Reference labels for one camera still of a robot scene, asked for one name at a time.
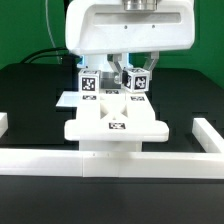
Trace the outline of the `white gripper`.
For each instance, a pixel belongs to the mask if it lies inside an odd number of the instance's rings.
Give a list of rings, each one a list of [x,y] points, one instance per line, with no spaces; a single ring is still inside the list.
[[[150,52],[144,69],[152,73],[158,51],[191,48],[194,0],[159,0],[154,11],[128,11],[122,0],[73,0],[67,10],[65,40],[76,55],[108,54],[114,82],[121,84],[119,53]]]

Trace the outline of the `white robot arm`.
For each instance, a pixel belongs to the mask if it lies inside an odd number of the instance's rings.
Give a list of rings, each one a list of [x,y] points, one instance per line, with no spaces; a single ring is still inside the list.
[[[130,53],[145,53],[151,71],[160,52],[194,40],[194,0],[73,0],[67,9],[66,47],[89,69],[117,72]]]

